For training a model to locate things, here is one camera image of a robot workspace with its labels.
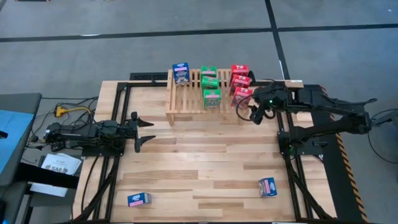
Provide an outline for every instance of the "snack box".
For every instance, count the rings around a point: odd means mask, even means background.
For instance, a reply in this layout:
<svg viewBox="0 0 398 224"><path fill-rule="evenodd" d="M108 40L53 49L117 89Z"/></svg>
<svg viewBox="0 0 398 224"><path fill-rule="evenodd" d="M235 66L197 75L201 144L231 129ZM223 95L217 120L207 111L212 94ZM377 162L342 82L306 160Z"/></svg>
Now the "snack box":
<svg viewBox="0 0 398 224"><path fill-rule="evenodd" d="M230 96L234 95L236 87L247 88L249 87L250 83L251 83L251 78L244 77L241 75L234 75L234 77L232 78L231 91L229 91L229 95Z"/></svg>
<svg viewBox="0 0 398 224"><path fill-rule="evenodd" d="M151 202L152 202L152 196L145 192L127 196L128 207L134 207L137 205L143 205Z"/></svg>
<svg viewBox="0 0 398 224"><path fill-rule="evenodd" d="M173 65L173 76L175 84L183 85L189 82L189 66L188 63L178 63Z"/></svg>
<svg viewBox="0 0 398 224"><path fill-rule="evenodd" d="M218 78L204 76L201 79L202 93L204 92L204 90L208 90L208 89L216 90L216 89L218 89L219 82L220 81L218 80Z"/></svg>
<svg viewBox="0 0 398 224"><path fill-rule="evenodd" d="M202 67L200 67L200 80L204 76L217 78L217 67L216 66L202 66Z"/></svg>
<svg viewBox="0 0 398 224"><path fill-rule="evenodd" d="M253 94L253 90L250 90L248 88L242 88L242 87L236 87L235 93L234 93L234 98L232 99L231 106L235 107L238 105L238 103L243 100L243 98ZM245 99L240 105L239 108L241 109L246 109L248 107L248 104L250 102L250 97Z"/></svg>
<svg viewBox="0 0 398 224"><path fill-rule="evenodd" d="M273 177L268 177L259 180L260 197L272 197L278 193L276 191L275 180Z"/></svg>
<svg viewBox="0 0 398 224"><path fill-rule="evenodd" d="M221 90L204 90L203 101L205 110L219 110L221 104Z"/></svg>
<svg viewBox="0 0 398 224"><path fill-rule="evenodd" d="M231 78L229 79L229 86L231 86L234 75L248 76L249 67L247 65L232 65L231 66Z"/></svg>

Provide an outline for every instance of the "wooden tabletop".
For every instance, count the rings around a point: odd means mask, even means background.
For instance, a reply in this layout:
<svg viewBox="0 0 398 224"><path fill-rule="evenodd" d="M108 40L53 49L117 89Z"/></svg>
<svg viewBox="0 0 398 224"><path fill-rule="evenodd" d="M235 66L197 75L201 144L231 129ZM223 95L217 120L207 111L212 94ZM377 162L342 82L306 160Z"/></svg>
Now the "wooden tabletop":
<svg viewBox="0 0 398 224"><path fill-rule="evenodd" d="M116 85L117 81L103 82L95 120L111 119ZM146 142L141 153L134 152L134 141L127 142L119 165L111 221L293 221L287 172L276 138L277 120L240 126L220 124L216 114L181 115L170 127L165 116L166 92L166 87L132 88L127 114L137 111L143 120L155 124L140 128L140 136L157 137ZM296 126L312 125L309 113L293 118ZM335 217L323 164L313 156L302 156L302 160L309 191ZM83 163L73 204L75 217L80 214L83 188L93 161L87 158ZM91 175L85 207L97 191L102 161L98 159ZM265 177L275 178L278 196L259 197L257 181ZM152 203L128 207L127 196L139 192L152 194ZM107 196L108 192L103 197L100 217L104 217ZM298 198L305 217L299 190Z"/></svg>

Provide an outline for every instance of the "blue box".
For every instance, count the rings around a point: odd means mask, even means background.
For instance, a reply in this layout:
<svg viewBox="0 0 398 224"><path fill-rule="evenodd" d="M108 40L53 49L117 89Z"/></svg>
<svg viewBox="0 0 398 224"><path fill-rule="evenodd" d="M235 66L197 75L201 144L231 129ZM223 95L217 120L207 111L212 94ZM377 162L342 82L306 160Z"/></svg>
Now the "blue box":
<svg viewBox="0 0 398 224"><path fill-rule="evenodd" d="M143 205L151 202L152 202L152 196L145 192L127 196L128 207L134 207L137 205Z"/></svg>
<svg viewBox="0 0 398 224"><path fill-rule="evenodd" d="M276 192L276 185L274 178L268 177L259 180L259 191L261 197L276 196L278 193Z"/></svg>
<svg viewBox="0 0 398 224"><path fill-rule="evenodd" d="M188 63L178 63L173 65L173 76L175 84L182 85L189 82Z"/></svg>

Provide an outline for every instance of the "red box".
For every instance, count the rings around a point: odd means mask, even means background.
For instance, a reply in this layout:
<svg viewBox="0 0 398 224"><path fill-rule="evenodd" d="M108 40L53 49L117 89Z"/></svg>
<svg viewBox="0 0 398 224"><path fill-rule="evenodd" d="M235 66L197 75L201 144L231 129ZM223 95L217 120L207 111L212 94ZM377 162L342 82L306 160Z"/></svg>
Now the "red box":
<svg viewBox="0 0 398 224"><path fill-rule="evenodd" d="M241 75L246 77L249 74L249 67L247 65L232 65L231 66L231 78L229 79L229 86L234 75Z"/></svg>
<svg viewBox="0 0 398 224"><path fill-rule="evenodd" d="M253 90L250 90L248 88L242 88L242 87L236 87L234 98L232 99L231 106L237 106L238 103L243 100L243 98L253 94ZM239 108L245 109L248 107L250 101L250 97L245 99L240 105Z"/></svg>
<svg viewBox="0 0 398 224"><path fill-rule="evenodd" d="M229 95L230 96L234 95L236 87L247 88L249 87L250 83L251 83L251 78L244 77L241 75L234 75L234 77L232 78L231 91L229 92Z"/></svg>

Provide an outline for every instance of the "green box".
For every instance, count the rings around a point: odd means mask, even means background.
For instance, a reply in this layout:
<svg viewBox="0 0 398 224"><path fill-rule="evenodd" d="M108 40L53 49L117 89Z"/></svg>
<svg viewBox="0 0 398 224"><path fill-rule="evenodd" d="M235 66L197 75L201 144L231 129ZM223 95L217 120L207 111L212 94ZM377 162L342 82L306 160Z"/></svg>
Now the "green box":
<svg viewBox="0 0 398 224"><path fill-rule="evenodd" d="M202 67L200 67L200 80L204 76L217 78L217 67L216 66L202 66Z"/></svg>
<svg viewBox="0 0 398 224"><path fill-rule="evenodd" d="M201 79L201 90L202 94L204 93L204 90L216 90L218 89L218 84L219 84L218 78L213 78L213 77L207 77L204 76Z"/></svg>
<svg viewBox="0 0 398 224"><path fill-rule="evenodd" d="M203 101L205 110L219 110L221 104L221 90L204 90Z"/></svg>

